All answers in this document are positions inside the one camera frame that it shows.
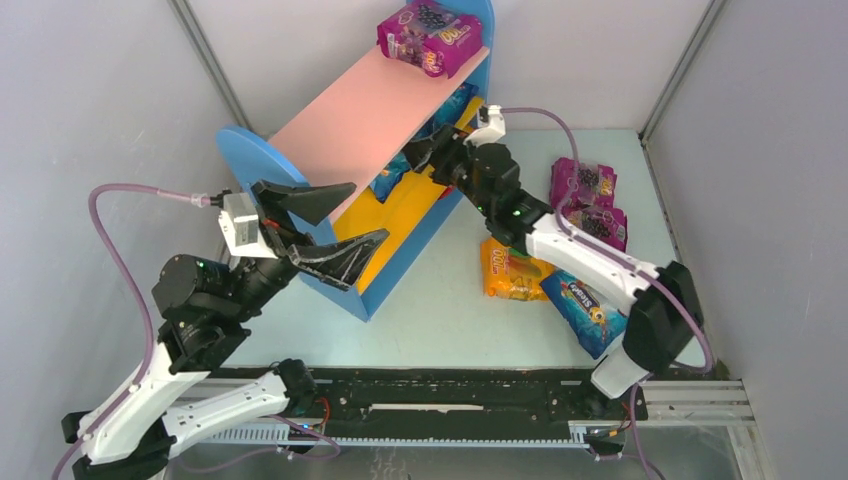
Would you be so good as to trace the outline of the blue Blendy candy bag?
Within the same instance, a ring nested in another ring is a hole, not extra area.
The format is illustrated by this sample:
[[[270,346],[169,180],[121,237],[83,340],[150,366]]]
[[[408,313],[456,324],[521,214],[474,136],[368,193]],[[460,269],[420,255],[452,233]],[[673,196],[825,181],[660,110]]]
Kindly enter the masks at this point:
[[[397,153],[369,183],[369,190],[375,196],[376,201],[384,204],[404,175],[415,171],[421,162],[420,158],[410,156],[406,152]]]

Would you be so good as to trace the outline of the blue Slendy candy bag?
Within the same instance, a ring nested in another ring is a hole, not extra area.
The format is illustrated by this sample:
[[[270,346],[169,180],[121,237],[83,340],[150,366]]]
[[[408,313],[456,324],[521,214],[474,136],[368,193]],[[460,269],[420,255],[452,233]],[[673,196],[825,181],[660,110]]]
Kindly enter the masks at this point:
[[[542,280],[540,287],[594,360],[623,340],[627,317],[585,282],[558,270]]]

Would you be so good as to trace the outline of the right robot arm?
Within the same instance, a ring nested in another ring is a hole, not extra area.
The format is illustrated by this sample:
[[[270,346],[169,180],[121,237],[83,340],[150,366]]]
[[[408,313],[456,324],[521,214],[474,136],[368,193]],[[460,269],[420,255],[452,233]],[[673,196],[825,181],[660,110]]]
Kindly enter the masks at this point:
[[[695,339],[713,365],[689,270],[658,267],[618,251],[568,223],[559,210],[523,189],[509,149],[452,126],[407,143],[411,167],[461,192],[502,245],[564,270],[605,297],[628,323],[620,346],[593,370],[591,382],[610,399],[667,370]]]

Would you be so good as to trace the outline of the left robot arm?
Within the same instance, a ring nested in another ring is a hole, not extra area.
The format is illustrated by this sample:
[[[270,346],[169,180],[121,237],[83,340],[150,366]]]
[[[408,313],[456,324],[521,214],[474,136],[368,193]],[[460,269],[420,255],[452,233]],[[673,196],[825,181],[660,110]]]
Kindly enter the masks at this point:
[[[180,254],[163,266],[152,294],[162,317],[145,328],[146,350],[133,374],[98,408],[62,420],[63,465],[77,479],[149,479],[202,440],[244,422],[300,417],[316,403],[306,365],[285,359],[249,384],[193,404],[180,397],[207,379],[249,337],[246,323],[299,274],[341,291],[354,287],[384,229],[320,245],[296,219],[323,221],[355,192],[352,182],[288,187],[266,180],[248,193],[175,193],[216,207],[235,267]]]

